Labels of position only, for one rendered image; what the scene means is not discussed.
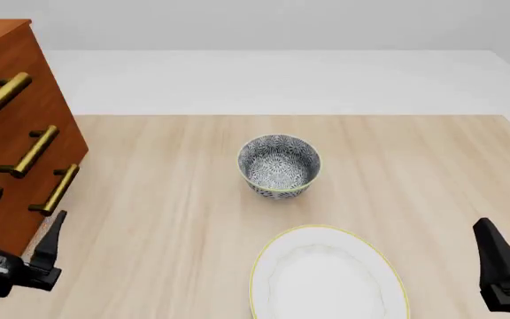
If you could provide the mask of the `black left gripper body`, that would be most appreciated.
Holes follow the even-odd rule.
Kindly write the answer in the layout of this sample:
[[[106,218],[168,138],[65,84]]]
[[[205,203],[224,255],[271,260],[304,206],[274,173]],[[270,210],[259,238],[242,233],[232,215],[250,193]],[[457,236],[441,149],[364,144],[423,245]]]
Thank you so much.
[[[7,297],[13,286],[51,291],[62,270],[55,267],[57,246],[40,244],[30,262],[0,250],[0,298]]]

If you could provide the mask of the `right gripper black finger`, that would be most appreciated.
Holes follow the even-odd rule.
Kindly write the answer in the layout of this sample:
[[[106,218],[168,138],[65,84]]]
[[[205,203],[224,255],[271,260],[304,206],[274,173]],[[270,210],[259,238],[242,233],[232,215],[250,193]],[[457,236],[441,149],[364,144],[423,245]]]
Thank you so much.
[[[473,225],[480,260],[481,286],[510,284],[510,245],[487,217]]]

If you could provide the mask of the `wooden cabinet with drawers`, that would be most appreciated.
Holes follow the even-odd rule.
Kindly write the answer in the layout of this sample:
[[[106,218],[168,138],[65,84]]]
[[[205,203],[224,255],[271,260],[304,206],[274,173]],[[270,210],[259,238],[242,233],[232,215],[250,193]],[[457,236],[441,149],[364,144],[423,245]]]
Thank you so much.
[[[23,254],[89,148],[27,19],[0,19],[0,249]]]

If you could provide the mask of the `white plate with yellow rim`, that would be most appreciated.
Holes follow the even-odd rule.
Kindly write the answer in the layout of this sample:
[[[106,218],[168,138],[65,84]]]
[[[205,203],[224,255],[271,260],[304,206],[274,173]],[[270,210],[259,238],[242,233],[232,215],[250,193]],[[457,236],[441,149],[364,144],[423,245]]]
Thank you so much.
[[[411,319],[386,257],[330,225],[300,225],[264,246],[250,274],[252,319]]]

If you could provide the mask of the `blue patterned bowl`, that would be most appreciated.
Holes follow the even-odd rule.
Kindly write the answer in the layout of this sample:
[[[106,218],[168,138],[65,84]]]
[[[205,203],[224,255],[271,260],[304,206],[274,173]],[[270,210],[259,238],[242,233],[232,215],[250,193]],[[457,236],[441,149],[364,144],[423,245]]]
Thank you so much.
[[[237,165],[247,185],[260,196],[286,199],[312,185],[321,171],[321,156],[298,137],[263,135],[240,149]]]

